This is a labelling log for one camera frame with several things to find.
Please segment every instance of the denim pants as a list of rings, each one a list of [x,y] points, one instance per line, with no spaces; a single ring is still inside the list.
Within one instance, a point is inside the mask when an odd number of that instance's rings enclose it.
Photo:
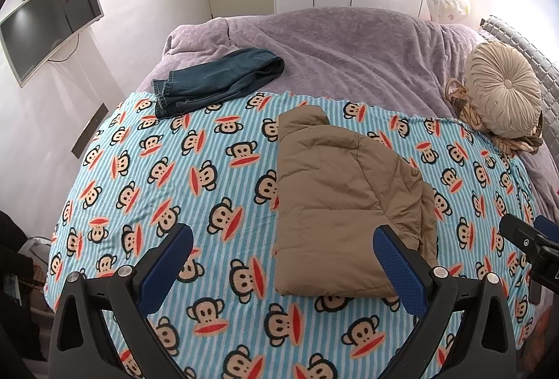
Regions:
[[[155,116],[174,117],[242,98],[281,75],[284,66],[283,59],[267,49],[246,48],[214,62],[170,71],[165,81],[152,81]]]

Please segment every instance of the monkey print blanket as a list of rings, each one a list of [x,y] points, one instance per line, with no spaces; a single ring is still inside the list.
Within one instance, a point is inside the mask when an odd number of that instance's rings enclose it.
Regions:
[[[153,95],[133,93],[93,137],[68,195],[53,234],[49,305],[57,308],[71,271],[91,278],[135,264],[180,221],[195,248],[149,320],[189,379],[377,377],[414,326],[397,298],[282,297],[273,288],[277,119],[305,103],[421,169],[435,195],[438,261],[455,276],[501,277],[521,346],[533,322],[530,266],[498,225],[505,213],[529,223],[536,215],[522,162],[457,121],[289,92],[170,120],[156,119]],[[458,324],[455,314],[428,374]],[[141,377],[112,317],[107,325],[127,372]]]

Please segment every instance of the wall-mounted tv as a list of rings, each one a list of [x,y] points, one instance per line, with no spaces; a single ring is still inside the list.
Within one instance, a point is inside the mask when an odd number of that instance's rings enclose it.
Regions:
[[[64,43],[103,17],[99,0],[26,0],[0,22],[0,41],[23,84]]]

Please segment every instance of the beige pleated pillow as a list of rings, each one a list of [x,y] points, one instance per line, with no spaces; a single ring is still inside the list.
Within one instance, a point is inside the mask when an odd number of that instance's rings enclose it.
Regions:
[[[466,61],[465,86],[485,125],[504,138],[532,132],[542,110],[539,81],[526,58],[513,47],[483,42]]]

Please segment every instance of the metal screw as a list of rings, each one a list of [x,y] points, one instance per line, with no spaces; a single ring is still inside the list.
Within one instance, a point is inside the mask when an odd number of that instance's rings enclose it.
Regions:
[[[73,283],[74,281],[76,281],[79,278],[79,273],[78,272],[70,272],[68,274],[68,276],[66,277],[66,280],[69,283]]]
[[[446,278],[448,277],[448,270],[446,270],[444,267],[435,267],[433,269],[433,274],[437,278]]]
[[[486,277],[490,283],[497,284],[499,282],[499,275],[497,273],[489,272]]]
[[[129,265],[123,265],[116,273],[118,273],[120,277],[127,277],[132,273],[132,267]]]

